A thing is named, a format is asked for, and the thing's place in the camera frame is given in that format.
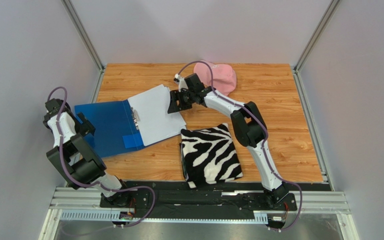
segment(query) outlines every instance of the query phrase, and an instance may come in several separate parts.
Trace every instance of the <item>metal clip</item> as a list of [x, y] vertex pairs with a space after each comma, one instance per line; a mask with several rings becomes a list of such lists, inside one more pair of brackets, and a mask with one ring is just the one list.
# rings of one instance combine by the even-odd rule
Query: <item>metal clip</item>
[[138, 124], [138, 121], [140, 121], [139, 115], [138, 115], [138, 112], [133, 109], [133, 107], [131, 107], [131, 117], [133, 118], [133, 122], [134, 122], [134, 125], [136, 126], [136, 130], [139, 130], [139, 124]]

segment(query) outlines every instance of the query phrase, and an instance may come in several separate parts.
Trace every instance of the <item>wood grain surface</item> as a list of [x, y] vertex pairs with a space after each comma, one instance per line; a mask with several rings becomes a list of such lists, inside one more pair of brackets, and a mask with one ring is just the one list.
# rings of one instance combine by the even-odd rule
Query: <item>wood grain surface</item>
[[[108, 64], [97, 102], [125, 100], [164, 84], [177, 89], [174, 75], [180, 64]], [[273, 161], [283, 178], [295, 182], [322, 182], [299, 95], [288, 64], [231, 64], [237, 86], [230, 98], [257, 104], [269, 132], [268, 144]], [[182, 76], [193, 71], [186, 68]], [[181, 112], [190, 130], [228, 123], [229, 118], [195, 104]], [[260, 175], [248, 150], [234, 138], [243, 178], [237, 181], [259, 182]], [[104, 159], [107, 171], [124, 180], [184, 181], [180, 162], [180, 136], [161, 141], [145, 149]]]

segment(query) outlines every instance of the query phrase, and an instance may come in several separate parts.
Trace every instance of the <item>blue clipboard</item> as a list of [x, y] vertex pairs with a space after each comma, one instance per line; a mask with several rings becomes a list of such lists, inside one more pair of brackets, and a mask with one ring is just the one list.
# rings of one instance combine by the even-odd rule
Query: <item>blue clipboard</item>
[[145, 148], [128, 100], [76, 105], [74, 111], [96, 128], [85, 140], [101, 158]]

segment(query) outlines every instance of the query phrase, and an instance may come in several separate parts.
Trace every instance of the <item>black and white cushion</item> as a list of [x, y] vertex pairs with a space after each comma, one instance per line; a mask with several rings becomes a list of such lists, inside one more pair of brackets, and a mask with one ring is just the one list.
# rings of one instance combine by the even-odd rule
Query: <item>black and white cushion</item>
[[181, 130], [183, 175], [190, 188], [228, 182], [243, 176], [228, 124]]

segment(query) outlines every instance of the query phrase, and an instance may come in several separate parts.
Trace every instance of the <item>white wall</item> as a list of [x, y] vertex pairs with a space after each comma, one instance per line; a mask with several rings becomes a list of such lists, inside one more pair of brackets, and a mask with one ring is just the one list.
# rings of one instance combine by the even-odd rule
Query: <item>white wall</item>
[[294, 65], [330, 0], [73, 0], [107, 63]]
[[343, 0], [301, 76], [360, 238], [384, 239], [384, 1]]
[[63, 182], [46, 158], [48, 93], [63, 85], [71, 106], [88, 103], [97, 79], [60, 0], [0, 0], [0, 240], [37, 239]]

